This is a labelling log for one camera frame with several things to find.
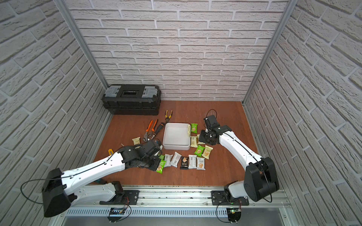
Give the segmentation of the aluminium front rail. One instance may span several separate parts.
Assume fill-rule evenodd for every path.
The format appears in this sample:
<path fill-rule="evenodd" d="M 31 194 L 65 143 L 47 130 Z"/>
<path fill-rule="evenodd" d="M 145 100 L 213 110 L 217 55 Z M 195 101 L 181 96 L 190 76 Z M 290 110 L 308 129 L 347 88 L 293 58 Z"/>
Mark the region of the aluminium front rail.
<path fill-rule="evenodd" d="M 75 191 L 78 198 L 71 206 L 99 206 L 100 201 L 111 199 L 111 191 L 115 187 L 110 185 L 89 185 Z M 222 186 L 123 186 L 132 207 L 216 207 L 224 199 Z M 291 204 L 281 189 L 260 201 L 253 201 L 248 196 L 242 196 L 233 201 L 238 206 L 250 208 L 291 208 Z"/>

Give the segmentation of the left controller board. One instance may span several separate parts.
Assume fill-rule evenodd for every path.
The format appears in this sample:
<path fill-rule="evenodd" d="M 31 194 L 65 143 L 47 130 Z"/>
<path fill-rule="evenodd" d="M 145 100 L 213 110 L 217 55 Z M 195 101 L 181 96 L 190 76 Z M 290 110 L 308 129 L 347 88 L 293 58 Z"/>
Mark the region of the left controller board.
<path fill-rule="evenodd" d="M 111 208 L 108 214 L 108 220 L 110 223 L 117 223 L 129 216 L 126 207 L 122 208 Z"/>

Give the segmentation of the black cookie packet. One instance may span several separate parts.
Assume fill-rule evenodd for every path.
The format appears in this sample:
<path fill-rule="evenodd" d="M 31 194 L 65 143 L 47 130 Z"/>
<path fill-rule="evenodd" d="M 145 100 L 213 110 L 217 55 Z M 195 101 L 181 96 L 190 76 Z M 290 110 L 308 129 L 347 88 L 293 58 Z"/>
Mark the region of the black cookie packet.
<path fill-rule="evenodd" d="M 182 156 L 181 157 L 181 165 L 180 165 L 180 169 L 182 170 L 187 170 L 189 169 L 189 157 L 187 156 Z"/>

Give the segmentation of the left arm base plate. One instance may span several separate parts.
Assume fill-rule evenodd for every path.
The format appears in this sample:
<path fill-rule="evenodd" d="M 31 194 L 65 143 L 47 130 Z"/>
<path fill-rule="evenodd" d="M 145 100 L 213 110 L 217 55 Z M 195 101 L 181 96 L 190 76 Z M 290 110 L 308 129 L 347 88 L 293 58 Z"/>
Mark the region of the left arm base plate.
<path fill-rule="evenodd" d="M 116 192 L 115 196 L 109 201 L 100 201 L 100 205 L 136 205 L 139 190 L 125 190 L 123 193 Z"/>

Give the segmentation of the yellow handled small pliers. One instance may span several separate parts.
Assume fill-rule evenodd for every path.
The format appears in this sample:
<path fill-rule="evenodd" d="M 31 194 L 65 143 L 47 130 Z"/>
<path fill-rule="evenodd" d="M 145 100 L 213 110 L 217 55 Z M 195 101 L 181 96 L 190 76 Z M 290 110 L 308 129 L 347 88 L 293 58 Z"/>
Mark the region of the yellow handled small pliers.
<path fill-rule="evenodd" d="M 165 124 L 169 123 L 172 115 L 173 115 L 172 110 L 170 112 L 168 110 L 166 110 L 166 112 L 165 112 Z"/>

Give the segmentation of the orange handled groove pliers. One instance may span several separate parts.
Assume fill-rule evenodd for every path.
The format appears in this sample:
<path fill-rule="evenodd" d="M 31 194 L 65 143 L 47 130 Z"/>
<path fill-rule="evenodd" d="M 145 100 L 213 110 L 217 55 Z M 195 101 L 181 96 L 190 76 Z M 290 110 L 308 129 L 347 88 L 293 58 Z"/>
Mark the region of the orange handled groove pliers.
<path fill-rule="evenodd" d="M 147 142 L 151 138 L 151 136 L 155 132 L 155 126 L 157 125 L 157 123 L 158 123 L 158 119 L 156 119 L 155 121 L 153 121 L 153 120 L 150 121 L 150 123 L 145 131 L 145 134 L 143 136 L 144 142 Z"/>

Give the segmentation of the right controller board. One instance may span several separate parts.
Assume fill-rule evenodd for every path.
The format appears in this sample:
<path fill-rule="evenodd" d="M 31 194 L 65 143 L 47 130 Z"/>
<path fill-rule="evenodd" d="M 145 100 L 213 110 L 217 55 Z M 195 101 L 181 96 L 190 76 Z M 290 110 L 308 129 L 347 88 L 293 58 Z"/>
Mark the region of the right controller board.
<path fill-rule="evenodd" d="M 241 209 L 234 209 L 234 208 L 227 208 L 227 217 L 229 222 L 232 223 L 238 223 L 238 221 L 241 219 Z"/>

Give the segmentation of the controller board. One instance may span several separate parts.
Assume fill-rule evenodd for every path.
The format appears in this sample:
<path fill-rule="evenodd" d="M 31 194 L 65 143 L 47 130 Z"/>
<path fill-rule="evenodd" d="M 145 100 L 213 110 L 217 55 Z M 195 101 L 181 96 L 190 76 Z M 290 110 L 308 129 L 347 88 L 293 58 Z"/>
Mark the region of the controller board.
<path fill-rule="evenodd" d="M 122 208 L 111 208 L 108 214 L 108 220 L 110 223 L 117 223 L 129 216 L 126 207 Z"/>
<path fill-rule="evenodd" d="M 232 223 L 238 223 L 238 221 L 241 219 L 241 209 L 234 209 L 234 208 L 227 208 L 227 217 L 229 222 Z"/>

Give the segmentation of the aluminium frame post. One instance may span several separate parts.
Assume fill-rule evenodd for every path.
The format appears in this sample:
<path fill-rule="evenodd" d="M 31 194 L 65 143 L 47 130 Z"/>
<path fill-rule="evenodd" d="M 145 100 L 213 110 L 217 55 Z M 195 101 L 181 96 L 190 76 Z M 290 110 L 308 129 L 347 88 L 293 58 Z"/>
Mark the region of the aluminium frame post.
<path fill-rule="evenodd" d="M 272 55 L 272 52 L 273 52 L 275 46 L 277 45 L 277 42 L 278 42 L 278 40 L 279 40 L 279 38 L 280 38 L 286 24 L 288 23 L 288 20 L 289 20 L 289 18 L 291 16 L 292 12 L 294 11 L 294 8 L 296 7 L 297 3 L 298 3 L 298 0 L 288 1 L 288 4 L 286 5 L 286 8 L 285 8 L 285 10 L 284 10 L 284 12 L 283 12 L 283 14 L 281 16 L 281 19 L 280 19 L 280 21 L 279 21 L 279 23 L 278 23 L 278 25 L 277 25 L 274 33 L 273 33 L 271 41 L 270 41 L 269 45 L 267 46 L 265 54 L 263 55 L 263 58 L 261 60 L 261 63 L 259 65 L 257 71 L 256 71 L 256 74 L 255 74 L 255 76 L 254 76 L 254 78 L 253 78 L 253 80 L 252 80 L 252 82 L 251 82 L 251 84 L 249 86 L 249 89 L 248 89 L 248 91 L 247 91 L 247 93 L 246 93 L 246 95 L 245 95 L 245 97 L 244 97 L 244 99 L 242 101 L 243 106 L 246 105 L 246 102 L 248 101 L 248 99 L 249 99 L 249 97 L 251 95 L 251 92 L 252 92 L 253 88 L 255 87 L 256 82 L 257 82 L 258 78 L 260 77 L 260 75 L 262 73 L 263 68 L 267 64 L 269 57 Z"/>
<path fill-rule="evenodd" d="M 70 12 L 69 8 L 67 7 L 66 2 L 64 0 L 55 0 L 54 2 L 55 2 L 56 7 L 58 8 L 60 14 L 62 15 L 65 22 L 67 23 L 70 31 L 74 35 L 74 38 L 78 42 L 81 50 L 83 51 L 84 55 L 86 56 L 87 60 L 89 61 L 91 67 L 93 68 L 95 74 L 97 75 L 98 79 L 100 80 L 102 86 L 104 87 L 104 89 L 107 89 L 108 83 L 107 83 L 98 63 L 96 62 L 96 59 L 95 59 L 94 55 L 92 54 L 92 51 L 90 50 L 84 36 L 82 35 L 80 28 L 78 27 L 75 19 L 71 15 L 71 12 Z"/>

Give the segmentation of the black toolbox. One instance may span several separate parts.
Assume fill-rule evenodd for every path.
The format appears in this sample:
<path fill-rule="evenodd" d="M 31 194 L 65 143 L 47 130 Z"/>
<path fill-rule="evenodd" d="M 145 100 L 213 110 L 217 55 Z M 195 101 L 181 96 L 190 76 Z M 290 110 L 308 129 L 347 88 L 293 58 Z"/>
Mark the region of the black toolbox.
<path fill-rule="evenodd" d="M 113 115 L 158 115 L 161 90 L 157 85 L 111 85 L 102 102 Z"/>

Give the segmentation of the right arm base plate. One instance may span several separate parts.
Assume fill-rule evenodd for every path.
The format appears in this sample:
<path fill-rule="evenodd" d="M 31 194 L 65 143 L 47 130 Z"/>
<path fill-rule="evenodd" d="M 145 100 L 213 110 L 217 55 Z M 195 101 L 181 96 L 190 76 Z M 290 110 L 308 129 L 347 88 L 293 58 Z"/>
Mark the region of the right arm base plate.
<path fill-rule="evenodd" d="M 249 206 L 248 197 L 233 198 L 231 195 L 221 190 L 211 191 L 212 205 L 234 205 L 234 206 Z"/>

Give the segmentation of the pale yellow cookie packet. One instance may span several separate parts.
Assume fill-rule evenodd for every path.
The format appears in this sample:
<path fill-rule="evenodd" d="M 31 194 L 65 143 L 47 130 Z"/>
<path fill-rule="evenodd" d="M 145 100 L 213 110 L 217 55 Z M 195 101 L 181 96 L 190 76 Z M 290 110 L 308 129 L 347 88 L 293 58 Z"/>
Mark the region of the pale yellow cookie packet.
<path fill-rule="evenodd" d="M 136 137 L 132 139 L 134 145 L 140 144 L 140 137 Z"/>
<path fill-rule="evenodd" d="M 197 136 L 190 137 L 190 147 L 194 147 L 194 148 L 198 147 L 198 137 Z"/>
<path fill-rule="evenodd" d="M 212 150 L 213 150 L 212 147 L 210 147 L 208 145 L 205 145 L 205 149 L 204 149 L 201 156 L 206 158 L 206 159 L 209 159 Z"/>

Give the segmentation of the grey storage box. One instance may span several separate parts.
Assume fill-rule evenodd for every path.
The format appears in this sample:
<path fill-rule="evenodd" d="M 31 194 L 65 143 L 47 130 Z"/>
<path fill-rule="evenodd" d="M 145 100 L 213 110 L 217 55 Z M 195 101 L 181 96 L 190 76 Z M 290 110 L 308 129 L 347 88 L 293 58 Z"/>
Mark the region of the grey storage box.
<path fill-rule="evenodd" d="M 187 133 L 188 123 L 168 123 L 165 126 L 163 148 L 166 150 L 187 151 L 190 137 Z"/>

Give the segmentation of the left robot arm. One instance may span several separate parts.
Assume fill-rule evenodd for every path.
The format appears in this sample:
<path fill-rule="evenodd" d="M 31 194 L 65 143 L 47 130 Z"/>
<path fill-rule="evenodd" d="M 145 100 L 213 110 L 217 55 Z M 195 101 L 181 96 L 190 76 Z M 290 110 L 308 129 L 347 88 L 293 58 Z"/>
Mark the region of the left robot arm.
<path fill-rule="evenodd" d="M 44 217 L 63 213 L 77 200 L 76 190 L 107 175 L 130 168 L 156 171 L 161 162 L 157 154 L 161 150 L 160 141 L 149 140 L 144 144 L 122 147 L 104 159 L 77 169 L 51 170 L 42 188 Z"/>

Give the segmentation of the left aluminium frame post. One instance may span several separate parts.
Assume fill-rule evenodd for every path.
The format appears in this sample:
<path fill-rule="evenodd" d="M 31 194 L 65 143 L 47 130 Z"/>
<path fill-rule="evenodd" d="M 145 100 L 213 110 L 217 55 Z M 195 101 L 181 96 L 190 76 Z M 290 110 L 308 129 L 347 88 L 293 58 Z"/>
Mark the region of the left aluminium frame post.
<path fill-rule="evenodd" d="M 87 60 L 89 61 L 91 67 L 93 68 L 95 74 L 97 75 L 98 79 L 100 80 L 102 86 L 104 87 L 104 89 L 107 89 L 108 83 L 107 83 L 98 63 L 96 62 L 96 59 L 95 59 L 94 55 L 92 54 L 92 51 L 90 50 L 84 36 L 82 35 L 80 28 L 78 27 L 75 19 L 71 15 L 71 12 L 70 12 L 69 8 L 67 7 L 66 2 L 64 0 L 55 0 L 54 2 L 55 2 L 56 7 L 58 8 L 60 14 L 62 15 L 65 22 L 67 23 L 70 31 L 74 35 L 74 38 L 78 42 L 81 50 L 83 51 L 84 55 L 86 56 Z"/>

